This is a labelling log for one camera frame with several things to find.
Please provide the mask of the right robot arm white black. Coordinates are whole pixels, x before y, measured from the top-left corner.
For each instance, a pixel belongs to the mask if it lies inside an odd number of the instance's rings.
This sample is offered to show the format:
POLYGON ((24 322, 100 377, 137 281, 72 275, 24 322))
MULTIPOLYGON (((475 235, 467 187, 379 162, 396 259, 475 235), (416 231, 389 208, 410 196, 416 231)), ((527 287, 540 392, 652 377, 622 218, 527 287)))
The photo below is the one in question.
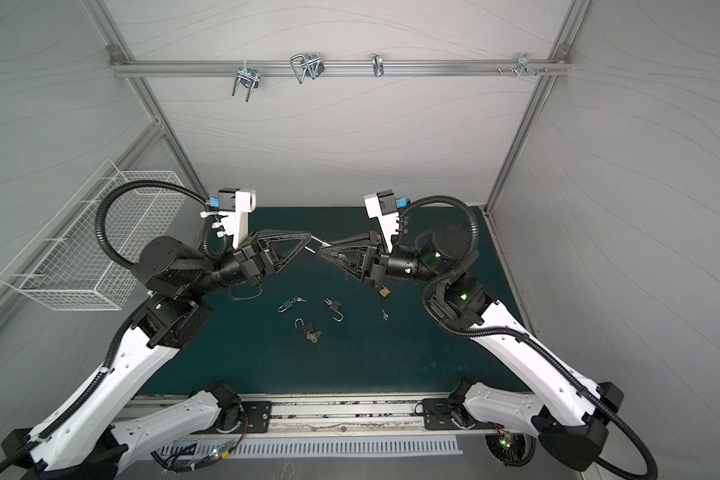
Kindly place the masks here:
POLYGON ((476 423, 492 423, 529 436, 529 450, 541 446, 572 470, 583 472, 596 464, 622 479, 635 479, 637 473, 601 456, 608 428, 615 426, 643 458, 641 478, 657 478, 658 465, 648 446, 618 415, 622 391, 567 365, 469 273, 479 242, 479 223, 469 206, 445 195, 410 202, 391 191, 370 194, 364 202, 379 230, 324 243, 317 257, 374 290, 382 289, 386 278, 419 283, 421 305, 438 327, 489 351, 530 389, 513 394, 480 382, 462 383, 451 396, 455 427, 468 430, 476 423), (427 246, 403 245, 410 214, 433 204, 460 211, 467 226, 438 226, 427 246))

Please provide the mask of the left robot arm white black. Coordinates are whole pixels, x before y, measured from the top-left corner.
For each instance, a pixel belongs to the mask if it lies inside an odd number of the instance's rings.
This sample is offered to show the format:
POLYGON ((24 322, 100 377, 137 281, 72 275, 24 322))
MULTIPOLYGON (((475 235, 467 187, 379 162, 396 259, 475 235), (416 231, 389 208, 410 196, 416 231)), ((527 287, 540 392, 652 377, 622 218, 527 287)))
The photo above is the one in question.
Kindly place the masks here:
POLYGON ((209 428, 232 430, 241 420, 239 397, 224 383, 135 422, 117 414, 163 365, 185 348, 210 318, 205 296, 230 286, 260 285, 311 241, 304 231, 259 230, 232 250, 218 254, 170 237, 150 241, 137 262, 110 243, 107 215, 115 202, 137 189, 162 189, 206 206, 213 227, 230 214, 218 202, 177 184, 158 180, 124 183, 99 202, 95 235, 103 253, 128 270, 149 294, 116 330, 97 369, 51 415, 31 429, 17 429, 3 441, 0 474, 12 466, 27 479, 113 479, 151 450, 209 428))

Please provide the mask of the silver key bunch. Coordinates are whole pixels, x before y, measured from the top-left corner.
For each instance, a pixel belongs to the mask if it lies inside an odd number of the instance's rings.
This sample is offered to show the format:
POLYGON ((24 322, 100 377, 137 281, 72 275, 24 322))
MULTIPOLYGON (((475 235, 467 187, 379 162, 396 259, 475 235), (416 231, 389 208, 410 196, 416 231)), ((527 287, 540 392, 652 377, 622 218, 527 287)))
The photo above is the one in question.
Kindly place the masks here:
POLYGON ((309 242, 304 246, 304 249, 312 254, 317 254, 319 250, 330 246, 331 244, 329 242, 312 235, 309 242))

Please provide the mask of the black padlock shackle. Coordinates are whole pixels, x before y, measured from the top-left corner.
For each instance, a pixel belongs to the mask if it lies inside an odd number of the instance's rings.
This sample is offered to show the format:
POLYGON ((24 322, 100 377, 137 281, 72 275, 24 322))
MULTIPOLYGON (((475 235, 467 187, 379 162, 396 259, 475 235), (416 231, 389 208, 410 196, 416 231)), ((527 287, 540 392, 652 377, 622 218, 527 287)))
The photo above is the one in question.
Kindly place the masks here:
POLYGON ((333 320, 337 323, 341 323, 344 320, 344 315, 341 312, 342 304, 339 301, 330 298, 325 298, 324 303, 331 310, 333 320))

